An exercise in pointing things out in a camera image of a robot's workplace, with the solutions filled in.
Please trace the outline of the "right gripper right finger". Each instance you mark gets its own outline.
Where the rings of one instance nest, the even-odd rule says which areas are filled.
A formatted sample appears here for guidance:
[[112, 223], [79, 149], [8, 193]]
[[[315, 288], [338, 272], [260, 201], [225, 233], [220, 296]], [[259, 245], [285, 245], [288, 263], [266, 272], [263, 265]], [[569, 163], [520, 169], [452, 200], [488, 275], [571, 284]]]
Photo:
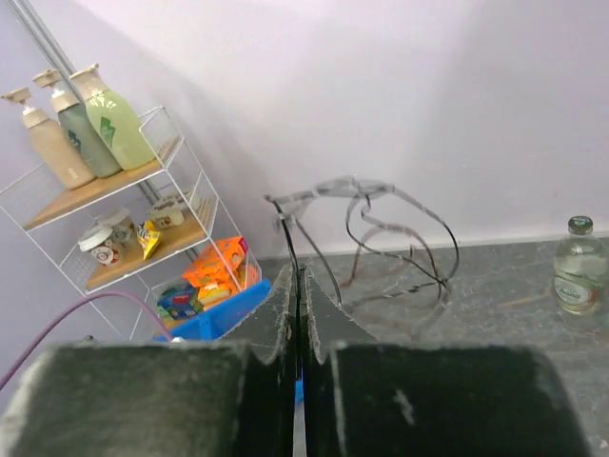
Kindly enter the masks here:
[[587, 456], [580, 420], [536, 349], [376, 341], [302, 273], [311, 456]]

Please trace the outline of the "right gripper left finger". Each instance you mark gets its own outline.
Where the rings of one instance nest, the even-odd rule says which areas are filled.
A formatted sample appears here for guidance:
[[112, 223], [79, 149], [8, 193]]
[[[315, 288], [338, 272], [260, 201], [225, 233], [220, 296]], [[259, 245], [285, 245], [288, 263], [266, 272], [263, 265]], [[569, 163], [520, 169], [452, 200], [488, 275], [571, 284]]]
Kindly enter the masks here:
[[65, 344], [23, 372], [1, 418], [5, 456], [288, 456], [294, 272], [224, 337]]

